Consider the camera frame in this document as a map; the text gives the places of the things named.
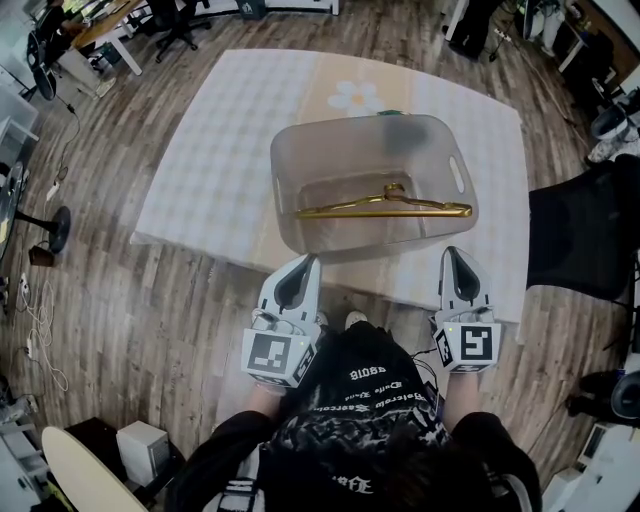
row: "cable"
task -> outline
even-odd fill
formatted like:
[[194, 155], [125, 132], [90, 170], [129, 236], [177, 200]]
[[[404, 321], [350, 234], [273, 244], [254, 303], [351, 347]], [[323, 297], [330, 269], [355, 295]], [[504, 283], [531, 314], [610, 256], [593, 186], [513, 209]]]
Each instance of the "cable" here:
[[551, 413], [551, 416], [549, 416], [549, 419], [545, 422], [544, 426], [540, 430], [540, 433], [536, 436], [536, 439], [533, 441], [533, 444], [531, 445], [531, 448], [529, 448], [529, 450], [527, 450], [527, 455], [530, 455], [531, 452], [533, 452], [533, 449], [538, 444], [538, 441], [540, 441], [540, 439], [542, 438], [542, 434], [544, 434], [546, 432], [547, 427], [551, 424], [551, 420], [555, 417], [555, 415], [558, 413], [558, 411], [562, 408], [562, 406], [563, 406], [563, 404], [565, 403], [566, 400], [567, 400], [566, 398], [564, 400], [561, 400], [560, 403], [556, 406], [555, 410]]
[[416, 352], [411, 359], [413, 359], [413, 363], [419, 367], [419, 368], [423, 368], [425, 370], [427, 370], [431, 375], [433, 375], [433, 380], [435, 383], [435, 388], [436, 388], [436, 404], [435, 404], [435, 413], [438, 414], [438, 407], [440, 405], [440, 386], [438, 386], [438, 376], [436, 375], [436, 372], [433, 371], [433, 368], [431, 368], [431, 365], [429, 365], [429, 363], [427, 363], [426, 361], [423, 361], [422, 359], [418, 359], [417, 356], [419, 354], [428, 354], [429, 352], [433, 352], [436, 349], [430, 349], [430, 350], [421, 350], [420, 352]]
[[413, 354], [413, 355], [411, 356], [411, 359], [414, 359], [414, 360], [415, 360], [415, 358], [416, 358], [417, 356], [421, 355], [421, 354], [430, 354], [431, 352], [435, 352], [436, 350], [438, 350], [438, 348], [437, 348], [437, 347], [435, 347], [435, 348], [430, 348], [429, 350], [421, 350], [420, 352], [416, 352], [415, 354]]
[[[36, 363], [40, 367], [40, 375], [42, 376], [42, 393], [39, 393], [39, 394], [22, 393], [17, 398], [14, 398], [14, 401], [20, 400], [23, 396], [33, 396], [35, 398], [43, 397], [46, 389], [46, 384], [44, 381], [44, 369], [42, 368], [42, 364], [40, 364], [40, 361], [38, 361], [37, 359], [31, 359], [30, 357], [27, 356], [27, 347], [18, 347], [13, 351], [13, 354], [11, 355], [11, 362], [9, 363], [9, 373], [7, 374], [7, 380], [11, 376], [11, 371], [13, 370], [13, 362], [15, 361], [15, 357], [18, 352], [22, 352], [30, 362]], [[0, 403], [6, 400], [7, 394], [9, 393], [10, 388], [11, 386], [8, 385], [7, 389], [4, 391], [4, 394], [2, 395], [2, 397], [0, 397]]]
[[56, 98], [58, 98], [65, 107], [67, 107], [67, 110], [69, 112], [71, 112], [73, 114], [73, 117], [76, 118], [76, 121], [78, 123], [78, 128], [76, 129], [76, 133], [73, 135], [73, 137], [71, 137], [64, 145], [64, 147], [62, 148], [62, 155], [60, 156], [60, 164], [58, 165], [58, 171], [56, 172], [56, 177], [55, 179], [57, 179], [58, 181], [62, 182], [64, 181], [64, 179], [67, 177], [67, 173], [69, 172], [69, 167], [68, 166], [64, 166], [64, 155], [67, 152], [67, 147], [69, 146], [69, 144], [78, 136], [78, 134], [80, 133], [80, 118], [78, 117], [78, 114], [76, 114], [75, 109], [73, 108], [72, 105], [70, 105], [69, 103], [67, 103], [66, 101], [64, 101], [60, 96], [56, 95]]
[[[51, 302], [50, 311], [47, 308], [47, 300], [46, 300], [46, 294], [45, 294], [45, 291], [47, 289], [49, 290], [49, 296], [50, 296], [50, 302]], [[37, 328], [32, 327], [31, 330], [29, 331], [29, 338], [31, 338], [31, 335], [33, 334], [37, 338], [37, 340], [40, 342], [40, 346], [42, 347], [42, 355], [44, 356], [44, 362], [46, 363], [47, 368], [49, 369], [49, 373], [51, 373], [51, 377], [53, 378], [56, 385], [62, 391], [68, 391], [69, 380], [67, 379], [67, 376], [64, 374], [62, 370], [60, 370], [59, 368], [55, 368], [51, 364], [51, 362], [49, 361], [49, 356], [47, 355], [47, 350], [46, 350], [47, 347], [51, 346], [51, 343], [53, 342], [53, 336], [51, 334], [51, 324], [53, 323], [53, 312], [54, 312], [55, 305], [54, 305], [54, 299], [53, 299], [53, 288], [51, 287], [51, 283], [49, 281], [44, 282], [44, 285], [42, 287], [42, 293], [40, 295], [41, 304], [39, 307], [36, 307], [36, 305], [34, 305], [33, 307], [29, 306], [27, 302], [27, 298], [24, 296], [24, 293], [22, 293], [22, 290], [20, 290], [20, 296], [22, 297], [22, 300], [25, 303], [27, 313], [29, 313], [29, 315], [36, 321], [36, 325], [37, 325]], [[62, 377], [62, 379], [64, 379], [64, 384], [58, 379], [58, 377], [56, 376], [57, 374], [59, 374]]]

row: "white box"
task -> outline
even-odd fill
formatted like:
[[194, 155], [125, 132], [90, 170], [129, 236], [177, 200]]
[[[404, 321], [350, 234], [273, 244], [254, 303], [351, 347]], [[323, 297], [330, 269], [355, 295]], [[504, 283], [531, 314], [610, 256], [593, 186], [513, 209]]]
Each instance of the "white box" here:
[[163, 430], [136, 421], [116, 434], [120, 458], [132, 482], [146, 486], [169, 462], [169, 436]]

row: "trash bin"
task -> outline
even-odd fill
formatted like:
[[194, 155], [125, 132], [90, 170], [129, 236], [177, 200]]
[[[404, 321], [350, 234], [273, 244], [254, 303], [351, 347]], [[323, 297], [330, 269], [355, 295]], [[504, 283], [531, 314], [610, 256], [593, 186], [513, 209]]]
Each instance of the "trash bin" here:
[[261, 20], [267, 14], [264, 0], [236, 0], [236, 2], [245, 20]]

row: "translucent plastic bin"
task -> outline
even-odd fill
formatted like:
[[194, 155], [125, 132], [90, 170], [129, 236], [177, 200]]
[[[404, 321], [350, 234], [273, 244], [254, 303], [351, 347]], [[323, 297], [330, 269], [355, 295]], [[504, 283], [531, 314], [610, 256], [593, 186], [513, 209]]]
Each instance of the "translucent plastic bin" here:
[[[467, 231], [478, 202], [449, 127], [424, 115], [338, 119], [285, 128], [271, 144], [271, 172], [280, 235], [293, 251], [353, 261], [424, 246], [429, 239]], [[382, 194], [399, 184], [407, 197], [464, 203], [467, 217], [299, 219], [307, 208]], [[430, 208], [397, 201], [349, 211]]]

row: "black chair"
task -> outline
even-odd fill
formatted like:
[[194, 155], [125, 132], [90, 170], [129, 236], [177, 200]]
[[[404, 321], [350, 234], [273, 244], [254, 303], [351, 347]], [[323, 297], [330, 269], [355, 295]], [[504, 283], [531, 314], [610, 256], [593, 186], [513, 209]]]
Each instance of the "black chair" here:
[[194, 28], [209, 30], [211, 23], [194, 19], [196, 3], [193, 0], [189, 0], [186, 7], [178, 11], [174, 0], [147, 0], [153, 17], [151, 21], [143, 25], [144, 32], [151, 34], [169, 31], [169, 35], [156, 41], [156, 46], [160, 50], [156, 56], [156, 62], [162, 62], [162, 55], [176, 39], [183, 40], [194, 51], [198, 49], [193, 43], [191, 31]]
[[640, 247], [640, 159], [619, 156], [529, 193], [527, 288], [551, 285], [615, 300]]
[[598, 107], [612, 104], [605, 84], [613, 66], [613, 43], [604, 33], [589, 34], [587, 46], [582, 48], [562, 73], [567, 87], [589, 119], [598, 116]]

